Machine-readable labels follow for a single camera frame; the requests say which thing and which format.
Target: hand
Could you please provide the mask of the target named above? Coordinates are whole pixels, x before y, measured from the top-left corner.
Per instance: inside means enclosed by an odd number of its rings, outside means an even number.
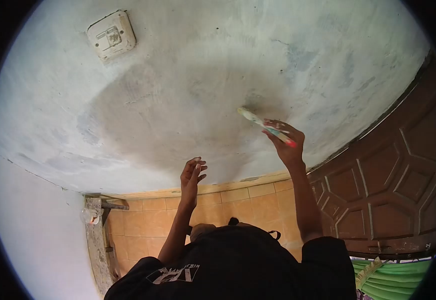
[[[263,130],[268,138],[275,145],[276,151],[278,153],[279,158],[283,161],[285,166],[288,168],[290,172],[296,169],[304,169],[305,165],[303,163],[302,155],[303,155],[303,143],[305,141],[305,135],[301,131],[295,129],[293,126],[278,121],[278,120],[268,120],[264,119],[264,124],[266,126],[271,126],[279,131],[287,131],[289,133],[283,132],[284,135],[287,135],[290,139],[296,142],[296,147],[290,147],[286,145],[283,141],[281,141],[278,137],[273,135],[267,130]]]
[[[182,184],[182,199],[180,205],[193,210],[197,206],[198,183],[207,175],[200,175],[201,171],[208,169],[207,162],[201,157],[195,157],[186,162],[180,176]]]

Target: door panel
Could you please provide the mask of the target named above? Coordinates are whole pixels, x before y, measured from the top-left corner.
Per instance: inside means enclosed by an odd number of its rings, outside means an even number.
[[[377,127],[309,175],[325,235],[350,252],[436,248],[436,61]]]

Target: paintbrush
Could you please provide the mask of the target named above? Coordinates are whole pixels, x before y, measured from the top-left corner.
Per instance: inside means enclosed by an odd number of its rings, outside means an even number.
[[[287,137],[287,135],[283,134],[283,132],[285,132],[287,134],[289,132],[284,131],[284,130],[280,130],[280,129],[276,129],[272,126],[266,126],[264,124],[263,120],[261,120],[257,115],[253,114],[251,111],[247,110],[244,107],[240,107],[239,109],[237,109],[237,111],[241,116],[247,118],[251,122],[254,122],[254,123],[260,125],[264,129],[266,129],[268,132],[275,135],[278,139],[282,140],[288,146],[293,147],[293,148],[296,147],[296,142],[293,141],[292,139],[290,139],[289,137]]]

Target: t-shirt print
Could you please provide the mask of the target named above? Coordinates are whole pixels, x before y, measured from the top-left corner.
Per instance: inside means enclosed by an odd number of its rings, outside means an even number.
[[[181,269],[161,268],[148,275],[147,279],[153,284],[177,280],[192,282],[199,267],[199,264],[190,263]]]

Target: person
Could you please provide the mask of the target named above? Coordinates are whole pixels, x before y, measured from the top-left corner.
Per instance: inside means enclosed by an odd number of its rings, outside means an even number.
[[[320,209],[302,160],[305,135],[287,123],[265,124],[285,132],[292,148],[263,132],[275,145],[293,181],[296,220],[303,240],[302,261],[269,233],[244,223],[193,227],[185,245],[197,184],[208,167],[201,157],[181,174],[182,197],[158,258],[145,257],[108,290],[112,299],[356,299],[353,266],[345,243],[323,236]]]

